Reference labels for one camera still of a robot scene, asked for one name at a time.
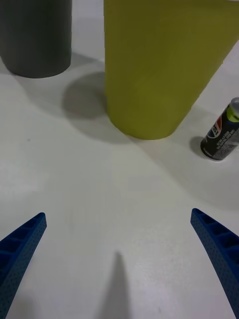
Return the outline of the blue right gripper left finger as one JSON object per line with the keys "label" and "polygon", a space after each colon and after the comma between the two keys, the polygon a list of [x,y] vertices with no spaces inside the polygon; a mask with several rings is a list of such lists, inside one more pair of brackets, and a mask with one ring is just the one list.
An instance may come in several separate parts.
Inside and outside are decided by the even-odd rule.
{"label": "blue right gripper left finger", "polygon": [[0,241],[0,318],[10,309],[30,260],[47,227],[40,212]]}

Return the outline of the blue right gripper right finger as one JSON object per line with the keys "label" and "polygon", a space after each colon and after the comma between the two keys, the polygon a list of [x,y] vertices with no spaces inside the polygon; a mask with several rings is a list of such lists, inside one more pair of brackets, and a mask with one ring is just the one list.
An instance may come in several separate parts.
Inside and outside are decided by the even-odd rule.
{"label": "blue right gripper right finger", "polygon": [[239,317],[239,237],[197,208],[191,225],[217,273],[236,318]]}

